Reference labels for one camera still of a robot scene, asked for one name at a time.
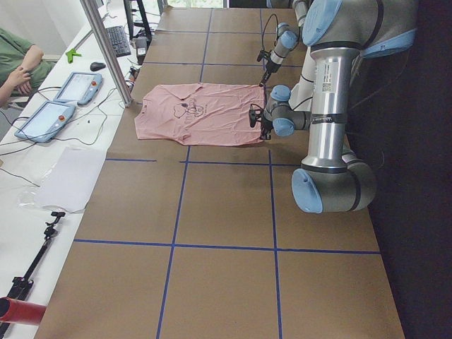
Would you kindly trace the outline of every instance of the table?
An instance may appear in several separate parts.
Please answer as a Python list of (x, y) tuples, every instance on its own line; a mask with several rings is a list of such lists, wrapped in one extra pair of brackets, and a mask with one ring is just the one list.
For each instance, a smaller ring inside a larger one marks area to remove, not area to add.
[[(293, 201), (306, 132), (236, 148), (136, 139), (157, 84), (257, 83), (271, 13), (295, 21), (266, 9), (162, 15), (37, 339), (403, 338), (367, 211), (312, 215)], [(304, 52), (268, 90), (298, 81)]]

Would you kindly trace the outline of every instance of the aluminum frame post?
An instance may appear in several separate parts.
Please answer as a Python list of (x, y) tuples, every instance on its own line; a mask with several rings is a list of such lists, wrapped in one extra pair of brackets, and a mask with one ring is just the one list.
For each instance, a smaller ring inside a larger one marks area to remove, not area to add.
[(112, 44), (108, 38), (107, 31), (105, 30), (100, 14), (97, 11), (95, 2), (90, 0), (80, 0), (80, 2), (83, 10), (85, 11), (86, 17), (88, 18), (88, 22), (93, 29), (93, 34), (99, 44), (100, 51), (102, 52), (108, 69), (113, 77), (114, 84), (116, 85), (122, 101), (124, 102), (124, 106), (129, 107), (133, 99), (130, 94), (129, 87), (124, 80), (121, 67), (119, 67), (118, 60), (113, 51)]

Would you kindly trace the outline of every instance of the pink t-shirt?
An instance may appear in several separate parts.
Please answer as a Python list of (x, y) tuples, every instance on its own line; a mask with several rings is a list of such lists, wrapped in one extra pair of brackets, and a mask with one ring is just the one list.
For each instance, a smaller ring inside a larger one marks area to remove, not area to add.
[(263, 106), (257, 85), (158, 85), (135, 118), (138, 139), (172, 139), (182, 145), (234, 146), (261, 141), (249, 126), (250, 104)]

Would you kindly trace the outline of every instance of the white paper sheet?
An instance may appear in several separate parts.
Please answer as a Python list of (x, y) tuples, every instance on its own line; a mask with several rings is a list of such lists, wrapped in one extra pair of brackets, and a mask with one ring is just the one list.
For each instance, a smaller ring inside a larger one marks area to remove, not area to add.
[(106, 151), (66, 148), (35, 202), (42, 208), (63, 208), (73, 213), (85, 208), (105, 161)]

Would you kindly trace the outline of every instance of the red cylinder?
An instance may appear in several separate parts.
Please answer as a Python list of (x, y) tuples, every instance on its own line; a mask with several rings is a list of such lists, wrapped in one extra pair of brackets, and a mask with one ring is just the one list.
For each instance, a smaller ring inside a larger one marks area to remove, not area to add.
[(0, 321), (39, 325), (46, 306), (8, 297), (0, 298)]

